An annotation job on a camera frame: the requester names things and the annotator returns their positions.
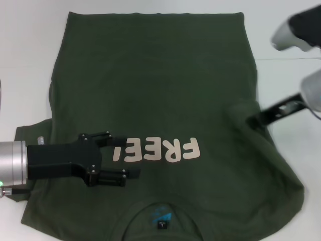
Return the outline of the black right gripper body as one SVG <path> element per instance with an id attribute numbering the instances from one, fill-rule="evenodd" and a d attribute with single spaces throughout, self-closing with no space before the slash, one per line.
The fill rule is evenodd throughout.
<path id="1" fill-rule="evenodd" d="M 268 126 L 273 122 L 288 117 L 304 109 L 306 109 L 306 104 L 304 103 L 301 95 L 298 93 L 263 110 L 260 113 L 260 124 L 262 126 Z"/>

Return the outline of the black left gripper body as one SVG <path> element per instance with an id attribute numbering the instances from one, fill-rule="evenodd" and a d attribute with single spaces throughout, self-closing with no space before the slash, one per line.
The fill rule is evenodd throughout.
<path id="1" fill-rule="evenodd" d="M 97 185 L 102 156 L 96 142 L 80 136 L 68 144 L 27 146 L 29 180 L 79 177 L 86 185 Z"/>

